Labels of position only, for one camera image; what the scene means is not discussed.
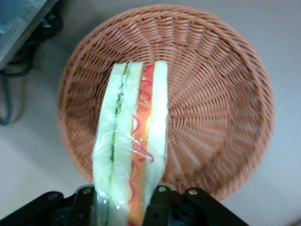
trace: woven basket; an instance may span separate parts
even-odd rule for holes
[[[168,160],[163,182],[200,187],[218,200],[260,164],[274,118],[271,88],[254,49],[217,17],[153,5],[95,28],[73,52],[60,86],[59,126],[88,182],[102,98],[114,63],[168,63]]]

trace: screw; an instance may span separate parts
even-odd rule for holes
[[[48,196],[48,200],[53,200],[56,199],[58,197],[58,193],[53,193],[50,196]]]
[[[194,190],[194,189],[189,190],[188,193],[191,194],[191,195],[198,194],[198,192],[196,190]]]
[[[83,194],[89,194],[91,192],[91,188],[86,188],[84,191],[83,191]]]
[[[166,191],[166,187],[161,186],[161,187],[159,187],[158,190],[159,190],[160,192],[165,192],[165,191]]]

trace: wrapped sandwich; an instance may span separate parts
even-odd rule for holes
[[[167,64],[115,64],[92,154],[97,221],[141,226],[166,165]]]

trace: sandwich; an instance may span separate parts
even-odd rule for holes
[[[141,226],[164,173],[167,64],[115,64],[99,115],[92,153],[97,223]]]

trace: tomato slice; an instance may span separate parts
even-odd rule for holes
[[[147,151],[150,130],[148,121],[151,116],[154,67],[154,65],[150,65],[144,71],[140,85],[140,98],[137,104],[136,115],[133,115],[137,126],[132,133],[132,171],[128,181],[131,187],[128,202],[129,226],[142,225],[144,215],[143,185],[145,161],[154,161],[153,156]]]

